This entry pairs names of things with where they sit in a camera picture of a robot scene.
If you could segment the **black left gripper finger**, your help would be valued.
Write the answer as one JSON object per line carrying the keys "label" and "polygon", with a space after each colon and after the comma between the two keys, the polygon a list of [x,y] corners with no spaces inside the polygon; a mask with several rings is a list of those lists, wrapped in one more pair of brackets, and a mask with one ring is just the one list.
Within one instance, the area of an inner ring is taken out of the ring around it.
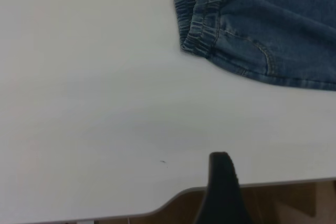
{"label": "black left gripper finger", "polygon": [[253,223],[241,194],[234,164],[226,152],[209,156],[209,178],[195,223]]}

